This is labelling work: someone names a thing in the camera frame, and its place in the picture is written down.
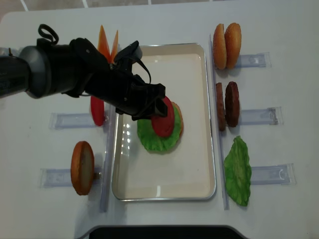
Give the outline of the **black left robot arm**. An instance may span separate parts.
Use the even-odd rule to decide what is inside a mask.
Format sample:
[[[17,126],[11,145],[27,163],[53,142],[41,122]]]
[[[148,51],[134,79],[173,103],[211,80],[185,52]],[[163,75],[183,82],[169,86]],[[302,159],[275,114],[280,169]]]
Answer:
[[[0,96],[26,92],[40,99],[55,94],[73,98],[88,94],[133,120],[166,117],[165,86],[146,83],[132,73],[132,65],[140,63],[135,55],[139,50],[134,42],[112,66],[85,38],[74,39],[68,45],[40,38],[35,46],[23,48],[18,57],[1,57]]]

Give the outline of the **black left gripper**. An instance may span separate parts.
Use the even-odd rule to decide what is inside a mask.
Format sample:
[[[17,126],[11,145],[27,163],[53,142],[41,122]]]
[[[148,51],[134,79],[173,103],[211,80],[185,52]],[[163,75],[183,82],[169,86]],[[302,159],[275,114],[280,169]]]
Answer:
[[[147,69],[141,60],[125,58],[111,64],[86,38],[72,40],[70,48],[78,70],[76,85],[69,91],[71,97],[87,93],[115,106],[117,113],[130,115],[133,120],[167,116],[163,102],[165,86],[146,83],[132,73],[134,63]]]

